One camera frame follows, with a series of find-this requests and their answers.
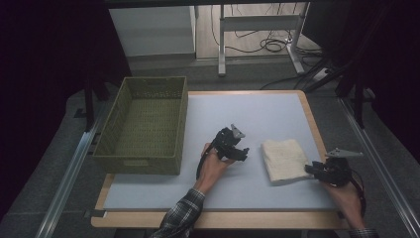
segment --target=basket label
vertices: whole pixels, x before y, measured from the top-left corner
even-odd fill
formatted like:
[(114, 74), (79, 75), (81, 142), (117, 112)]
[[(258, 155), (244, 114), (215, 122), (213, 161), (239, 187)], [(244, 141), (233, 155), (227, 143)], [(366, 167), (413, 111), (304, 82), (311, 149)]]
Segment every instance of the basket label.
[(146, 160), (124, 161), (124, 166), (147, 167), (149, 162)]

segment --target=storage bin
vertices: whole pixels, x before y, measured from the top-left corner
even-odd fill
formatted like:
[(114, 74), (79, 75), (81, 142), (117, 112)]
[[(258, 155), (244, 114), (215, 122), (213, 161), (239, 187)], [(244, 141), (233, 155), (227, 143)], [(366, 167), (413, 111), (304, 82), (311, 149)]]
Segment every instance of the storage bin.
[(126, 77), (93, 159), (109, 174), (179, 175), (188, 89), (185, 77)]

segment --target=gray carpet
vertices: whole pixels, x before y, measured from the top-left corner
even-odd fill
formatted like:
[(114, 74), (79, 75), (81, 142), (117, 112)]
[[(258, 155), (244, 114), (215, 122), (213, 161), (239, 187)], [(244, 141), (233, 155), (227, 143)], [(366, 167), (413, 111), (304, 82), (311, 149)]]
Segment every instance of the gray carpet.
[[(267, 62), (262, 59), (260, 63), (256, 63), (254, 60), (252, 63), (232, 60), (227, 65), (225, 77), (217, 75), (217, 66), (213, 61), (173, 68), (170, 68), (170, 64), (142, 70), (132, 68), (132, 71), (137, 76), (185, 75), (188, 78), (189, 90), (258, 90), (269, 82), (295, 76), (294, 68), (287, 59), (276, 62)], [(296, 82), (296, 79), (285, 80), (270, 85), (266, 89), (292, 89)], [(334, 96), (336, 83), (333, 81), (315, 92), (307, 94), (326, 149), (330, 151), (341, 148), (363, 152), (361, 142), (351, 128), (338, 98)], [(112, 84), (107, 84), (107, 87), (111, 91), (111, 99), (106, 103), (109, 110), (112, 98), (116, 95), (118, 88)], [(15, 200), (9, 213), (2, 220), (0, 237), (34, 237), (37, 233), (83, 133), (85, 120), (74, 118), (77, 109), (83, 107), (82, 92), (68, 99), (66, 115), (50, 147), (31, 179), (28, 180)], [(420, 179), (419, 165), (380, 122), (368, 104), (365, 104), (364, 109), (366, 131), (396, 183), (418, 215), (420, 211), (420, 188), (417, 185), (417, 181)], [(351, 159), (350, 163), (363, 176), (367, 186), (367, 225), (376, 228), (382, 238), (410, 237), (368, 159), (366, 157), (355, 158)], [(94, 208), (104, 178), (105, 174), (88, 155), (52, 237), (114, 237), (115, 229), (92, 227), (86, 213)], [(230, 234), (231, 237), (243, 237), (241, 233)], [(272, 231), (270, 234), (273, 237), (281, 237), (283, 233)], [(340, 232), (340, 235), (347, 237), (346, 232)]]

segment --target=cloth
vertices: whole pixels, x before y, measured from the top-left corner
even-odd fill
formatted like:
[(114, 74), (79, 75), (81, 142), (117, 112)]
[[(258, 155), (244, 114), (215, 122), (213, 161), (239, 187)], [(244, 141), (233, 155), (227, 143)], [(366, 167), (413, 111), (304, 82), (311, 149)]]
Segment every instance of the cloth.
[(262, 155), (271, 182), (309, 177), (304, 169), (308, 159), (294, 139), (266, 140), (262, 143)]
[[(205, 195), (194, 188), (190, 189), (163, 218), (160, 229), (151, 238), (187, 238), (194, 223), (201, 214)], [(351, 230), (351, 238), (378, 238), (374, 229)]]

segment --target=white wall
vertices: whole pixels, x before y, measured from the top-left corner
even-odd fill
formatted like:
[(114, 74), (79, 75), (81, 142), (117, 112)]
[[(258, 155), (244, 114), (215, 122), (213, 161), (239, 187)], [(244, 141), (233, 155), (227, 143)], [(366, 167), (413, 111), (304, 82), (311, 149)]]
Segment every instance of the white wall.
[(109, 11), (126, 57), (195, 52), (193, 7)]

